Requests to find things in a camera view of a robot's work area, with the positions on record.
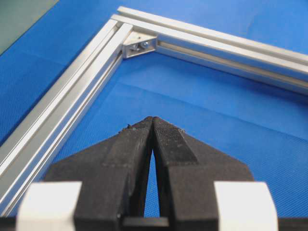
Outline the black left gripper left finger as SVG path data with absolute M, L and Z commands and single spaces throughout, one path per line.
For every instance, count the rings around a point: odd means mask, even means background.
M 144 214 L 152 154 L 151 116 L 48 169 L 45 181 L 81 181 L 78 231 L 118 231 L 124 215 Z

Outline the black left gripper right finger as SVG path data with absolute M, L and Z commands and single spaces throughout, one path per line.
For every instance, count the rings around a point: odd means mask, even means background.
M 153 118 L 160 215 L 175 231 L 218 230 L 214 181 L 254 181 L 246 164 Z

